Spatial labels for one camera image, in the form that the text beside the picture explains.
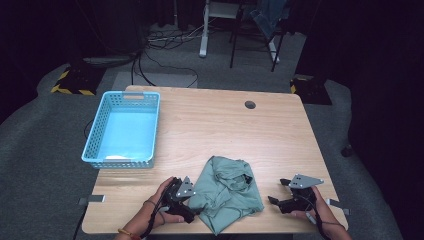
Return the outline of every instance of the bracelet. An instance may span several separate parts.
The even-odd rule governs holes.
[[[130,233],[127,230],[122,228],[118,228],[118,233],[122,233],[122,234],[130,236],[131,240],[142,240],[140,236],[137,236],[134,233]]]
[[[154,203],[152,200],[146,200],[146,201],[144,201],[143,205],[144,205],[146,202],[153,204],[153,206],[156,206],[156,203]]]
[[[346,229],[343,225],[341,225],[340,223],[331,223],[331,222],[324,222],[322,221],[322,223],[326,223],[326,224],[331,224],[331,225],[338,225],[338,226],[342,226],[344,229]]]

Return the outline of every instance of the wrist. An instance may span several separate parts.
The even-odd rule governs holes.
[[[124,227],[123,229],[125,229],[128,232],[133,233],[134,235],[140,236],[141,234],[143,234],[146,229],[147,229],[147,223],[141,223],[141,222],[137,222],[137,221],[129,221]]]
[[[140,235],[136,235],[132,232],[129,232],[123,228],[118,229],[118,234],[114,240],[142,240]]]
[[[337,223],[323,222],[322,228],[323,228],[324,234],[330,239],[350,239],[350,237],[346,238],[349,235],[347,234],[345,227],[338,222]]]

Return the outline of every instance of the gray floor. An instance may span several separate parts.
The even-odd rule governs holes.
[[[147,53],[162,65],[194,69],[198,88],[289,93],[289,81],[305,38],[300,34],[285,37],[281,62],[274,73],[270,72],[268,53],[263,52],[238,51],[234,67],[229,69],[228,32],[210,36],[204,59],[198,57],[199,38],[172,50],[147,49]],[[193,75],[190,70],[160,67],[145,56],[141,64],[143,71],[150,74]],[[122,84],[116,81],[128,76],[131,65],[108,69],[97,96],[51,93],[65,67],[52,69],[40,82],[37,99],[0,125],[0,239],[72,239],[83,212],[76,202],[92,191],[97,171],[81,160],[84,128],[94,117],[102,93],[119,90],[114,88]],[[360,159],[340,154],[347,144],[349,90],[333,81],[327,81],[326,88],[333,105],[305,105],[305,110],[340,201],[352,211],[347,216],[350,234],[354,239],[402,239],[390,208]],[[80,231],[77,239],[111,238],[113,235],[87,235]],[[180,236],[189,238],[205,236]],[[321,238],[310,233],[295,235],[294,239]]]

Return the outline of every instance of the cable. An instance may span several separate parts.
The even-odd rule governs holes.
[[[92,123],[94,121],[94,119],[91,119],[86,125],[85,125],[85,128],[84,128],[84,137],[85,137],[85,139],[87,139],[88,138],[88,135],[87,135],[87,128],[88,128],[88,126],[90,125],[90,123]]]
[[[118,61],[108,61],[108,62],[102,62],[102,63],[94,63],[94,62],[87,62],[92,66],[93,68],[113,68],[113,67],[119,67],[126,65],[136,59],[136,55],[130,55],[128,56],[128,59],[118,60]]]
[[[141,76],[144,78],[144,80],[146,80],[146,82],[150,85],[150,86],[156,86],[156,84],[152,83],[149,79],[147,79],[147,77],[144,75],[143,71],[141,70],[141,54],[138,58],[138,69],[140,70],[140,74]]]
[[[134,85],[134,72],[135,72],[134,65],[135,65],[135,62],[137,61],[137,58],[140,58],[140,55],[141,53],[137,53],[136,57],[133,60],[133,64],[131,66],[131,85]]]
[[[217,18],[214,18],[214,19],[210,20],[208,23],[211,23],[211,22],[215,21],[216,19]],[[172,36],[172,34],[174,32],[176,32],[176,30],[171,30],[172,33],[169,34],[168,36],[165,36],[165,37],[161,36],[161,37],[157,37],[157,38],[153,38],[153,39],[148,39],[148,42],[149,42],[148,47],[156,49],[156,50],[162,50],[162,49],[171,50],[171,49],[177,48],[177,47],[181,46],[183,43],[190,42],[190,41],[194,40],[195,38],[201,37],[202,35],[195,35],[194,37],[192,37],[192,35],[194,33],[196,33],[198,30],[202,29],[203,27],[204,27],[204,25],[201,25],[200,27],[191,31],[187,36],[184,36],[183,31],[181,31],[181,34],[178,34],[177,36]],[[152,43],[152,42],[156,42],[156,41],[165,41],[165,43],[164,43],[163,46]],[[169,47],[172,43],[176,43],[177,45]]]
[[[81,227],[82,221],[84,220],[86,212],[87,212],[87,206],[85,206],[84,211],[83,211],[83,213],[82,213],[82,215],[81,215],[81,217],[78,221],[77,227],[75,228],[75,231],[74,231],[74,236],[72,237],[72,240],[77,239],[77,235],[78,235],[79,229]]]
[[[152,229],[153,229],[153,224],[155,223],[155,217],[156,217],[156,214],[157,214],[157,213],[158,213],[158,211],[159,211],[159,206],[160,206],[160,204],[162,203],[162,199],[163,199],[163,197],[165,196],[165,193],[168,191],[168,188],[169,188],[170,186],[171,186],[171,184],[169,184],[168,186],[166,186],[166,188],[163,190],[162,194],[160,195],[160,198],[159,198],[159,200],[157,201],[157,203],[156,203],[156,205],[155,205],[155,208],[153,209],[152,214],[150,215],[149,225],[147,226],[146,231],[145,231],[143,234],[141,234],[141,236],[140,236],[140,238],[141,238],[141,239],[144,239],[147,235],[149,235],[150,231],[152,231]]]
[[[195,78],[195,79],[194,79],[194,81],[193,81],[192,83],[190,83],[190,85],[188,85],[186,88],[191,87],[191,86],[192,86],[195,82],[197,82],[197,79],[199,78],[199,74],[197,74],[197,72],[196,72],[194,69],[192,69],[192,68],[185,68],[185,67],[180,68],[180,67],[174,67],[174,66],[164,66],[164,65],[160,64],[158,61],[156,61],[156,60],[154,60],[153,58],[151,58],[151,57],[149,56],[149,54],[147,54],[147,52],[146,52],[146,51],[144,51],[144,54],[146,54],[146,56],[147,56],[147,58],[148,58],[148,59],[150,59],[151,61],[153,61],[153,62],[157,63],[157,64],[159,65],[159,67],[163,67],[163,68],[173,68],[173,69],[179,69],[179,70],[190,70],[190,71],[192,71],[192,72],[196,75],[196,78]]]
[[[293,197],[299,197],[300,199],[306,201],[312,207],[312,209],[314,209],[314,211],[315,211],[315,218],[317,220],[317,224],[316,225],[317,225],[317,228],[318,228],[319,233],[321,234],[321,236],[325,240],[331,240],[329,237],[327,237],[327,235],[325,235],[324,230],[322,229],[322,219],[321,219],[321,216],[318,213],[318,210],[317,210],[315,204],[313,204],[311,201],[309,201],[309,199],[307,199],[307,198],[305,198],[304,196],[301,196],[301,195],[293,195]]]
[[[150,36],[147,37],[147,41],[151,42],[151,41],[165,40],[168,37],[173,37],[173,34],[177,31],[179,30],[174,29],[174,30],[163,30],[163,31],[151,31]],[[168,35],[165,35],[164,34],[165,32],[171,32],[171,33]]]

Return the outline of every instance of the wooden table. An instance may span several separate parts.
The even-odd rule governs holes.
[[[314,232],[307,221],[283,215],[267,196],[290,199],[280,178],[296,173],[324,180],[324,198],[338,200],[302,102],[297,95],[227,90],[129,86],[127,91],[161,94],[160,118],[152,169],[99,171],[94,195],[82,224],[86,233],[116,233],[139,210],[160,183],[170,176],[195,184],[213,155],[242,159],[253,170],[265,209],[242,218],[223,233]],[[248,109],[246,101],[256,108]],[[331,207],[347,227],[343,211]],[[191,224],[167,224],[154,233],[211,233],[196,217]]]

